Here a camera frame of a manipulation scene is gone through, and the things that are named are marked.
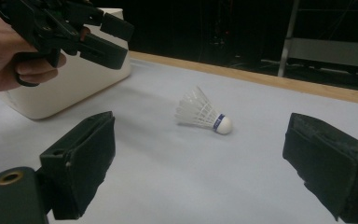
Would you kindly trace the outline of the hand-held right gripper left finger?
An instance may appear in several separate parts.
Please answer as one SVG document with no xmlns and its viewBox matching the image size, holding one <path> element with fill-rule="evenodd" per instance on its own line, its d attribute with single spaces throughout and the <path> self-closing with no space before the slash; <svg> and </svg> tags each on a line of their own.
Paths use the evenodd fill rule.
<svg viewBox="0 0 358 224">
<path fill-rule="evenodd" d="M 82 217 L 104 182 L 116 154 L 114 125 L 110 111 L 90 116 L 40 155 L 39 173 L 58 220 Z"/>
</svg>

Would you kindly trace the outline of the white plastic storage bin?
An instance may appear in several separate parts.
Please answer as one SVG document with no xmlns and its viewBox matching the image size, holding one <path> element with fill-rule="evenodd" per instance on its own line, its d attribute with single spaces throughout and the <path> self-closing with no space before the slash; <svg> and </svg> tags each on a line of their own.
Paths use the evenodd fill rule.
<svg viewBox="0 0 358 224">
<path fill-rule="evenodd" d="M 28 119 L 44 119 L 102 91 L 131 73 L 130 55 L 126 51 L 119 69 L 65 54 L 66 64 L 52 80 L 36 87 L 19 87 L 0 92 L 0 99 Z"/>
</svg>

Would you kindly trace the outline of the white shuttlecock with blue band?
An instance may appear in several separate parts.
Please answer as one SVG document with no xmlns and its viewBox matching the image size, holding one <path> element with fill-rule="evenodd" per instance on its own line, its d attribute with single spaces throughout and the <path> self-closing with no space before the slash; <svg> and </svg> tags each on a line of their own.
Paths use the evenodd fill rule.
<svg viewBox="0 0 358 224">
<path fill-rule="evenodd" d="M 200 87 L 184 94 L 174 116 L 180 124 L 210 129 L 219 134 L 229 134 L 233 130 L 231 119 L 215 109 Z"/>
</svg>

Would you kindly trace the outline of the white metal stand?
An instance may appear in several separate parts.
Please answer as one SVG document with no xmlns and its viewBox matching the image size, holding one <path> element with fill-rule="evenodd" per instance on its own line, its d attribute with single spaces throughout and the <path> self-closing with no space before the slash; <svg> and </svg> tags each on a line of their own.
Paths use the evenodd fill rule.
<svg viewBox="0 0 358 224">
<path fill-rule="evenodd" d="M 358 43 L 294 36 L 296 18 L 301 10 L 300 0 L 294 0 L 291 16 L 284 39 L 278 76 L 285 75 L 287 61 L 299 59 L 317 63 L 332 63 L 358 67 Z"/>
</svg>

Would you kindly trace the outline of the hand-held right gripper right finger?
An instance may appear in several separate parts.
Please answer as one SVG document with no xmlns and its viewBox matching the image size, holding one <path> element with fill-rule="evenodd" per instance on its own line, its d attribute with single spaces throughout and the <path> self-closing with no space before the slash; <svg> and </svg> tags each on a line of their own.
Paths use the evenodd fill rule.
<svg viewBox="0 0 358 224">
<path fill-rule="evenodd" d="M 310 116 L 291 115 L 282 157 L 336 219 L 358 224 L 358 140 Z"/>
</svg>

